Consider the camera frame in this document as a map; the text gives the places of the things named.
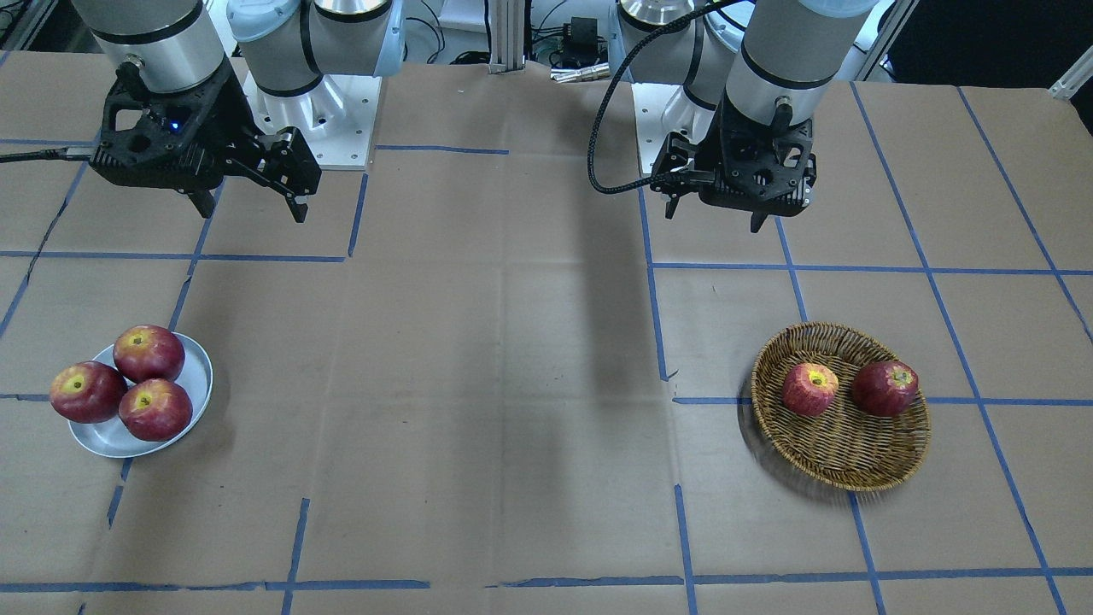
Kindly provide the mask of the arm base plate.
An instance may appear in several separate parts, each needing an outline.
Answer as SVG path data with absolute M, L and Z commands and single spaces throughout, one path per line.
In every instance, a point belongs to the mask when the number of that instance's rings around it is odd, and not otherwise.
M 243 93 L 266 135 L 295 127 L 324 170 L 366 172 L 383 82 L 379 76 L 325 75 L 312 92 L 275 97 L 249 75 Z
M 700 143 L 716 109 L 715 100 L 702 100 L 681 83 L 634 83 L 632 95 L 642 179 L 653 174 L 653 163 L 669 133 Z

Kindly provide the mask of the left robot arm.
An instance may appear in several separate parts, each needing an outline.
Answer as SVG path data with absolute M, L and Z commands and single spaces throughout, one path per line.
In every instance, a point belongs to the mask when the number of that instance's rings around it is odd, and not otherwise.
M 754 1 L 738 43 L 718 25 L 726 1 L 618 1 L 623 57 L 612 81 L 678 85 L 712 113 L 703 137 L 669 130 L 653 164 L 631 184 L 593 189 L 616 194 L 647 187 L 673 218 L 684 196 L 747 211 L 751 230 L 772 215 L 811 205 L 816 182 L 815 109 L 874 11 L 872 1 Z

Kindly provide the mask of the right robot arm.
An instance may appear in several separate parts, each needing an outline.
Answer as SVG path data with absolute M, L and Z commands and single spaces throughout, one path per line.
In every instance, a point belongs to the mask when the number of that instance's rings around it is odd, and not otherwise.
M 233 176 L 277 191 L 303 222 L 324 174 L 318 144 L 355 130 L 336 78 L 393 75 L 403 60 L 401 1 L 226 1 L 252 94 L 205 1 L 74 8 L 114 66 L 98 143 L 78 158 L 113 185 L 180 192 L 203 218 Z

